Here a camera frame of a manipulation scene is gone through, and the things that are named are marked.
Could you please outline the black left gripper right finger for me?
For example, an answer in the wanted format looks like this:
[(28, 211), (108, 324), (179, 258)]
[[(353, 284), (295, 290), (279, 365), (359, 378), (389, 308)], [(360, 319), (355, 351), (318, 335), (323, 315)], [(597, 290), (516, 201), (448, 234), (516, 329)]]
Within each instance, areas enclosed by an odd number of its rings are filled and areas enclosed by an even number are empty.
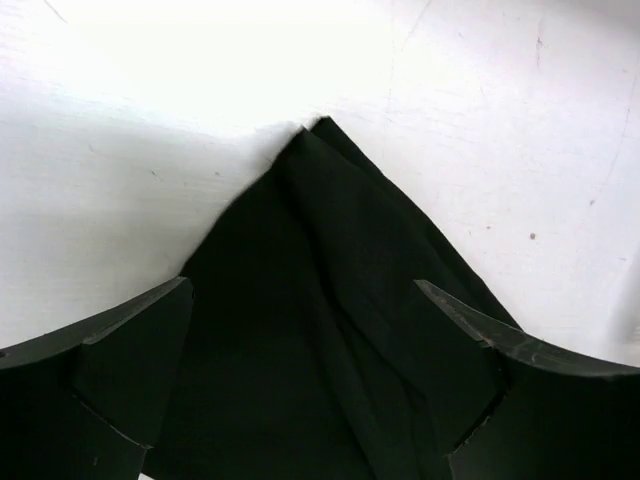
[(639, 370), (537, 339), (436, 285), (437, 445), (455, 479), (636, 479)]

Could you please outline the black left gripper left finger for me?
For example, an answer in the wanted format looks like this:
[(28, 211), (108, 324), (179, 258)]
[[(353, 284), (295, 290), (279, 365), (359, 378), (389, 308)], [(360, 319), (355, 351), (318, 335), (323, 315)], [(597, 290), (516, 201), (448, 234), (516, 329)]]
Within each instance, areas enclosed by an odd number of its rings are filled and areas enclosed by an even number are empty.
[(136, 479), (156, 444), (189, 329), (174, 278), (1, 351), (4, 479)]

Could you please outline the black shorts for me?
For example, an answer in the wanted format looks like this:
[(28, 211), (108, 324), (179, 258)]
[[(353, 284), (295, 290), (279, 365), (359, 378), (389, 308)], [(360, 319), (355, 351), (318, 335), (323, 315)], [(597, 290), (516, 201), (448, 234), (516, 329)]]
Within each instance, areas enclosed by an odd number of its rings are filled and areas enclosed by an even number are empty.
[(181, 273), (190, 329), (147, 476), (450, 477), (427, 381), (471, 360), (419, 282), (513, 318), (333, 119), (293, 136)]

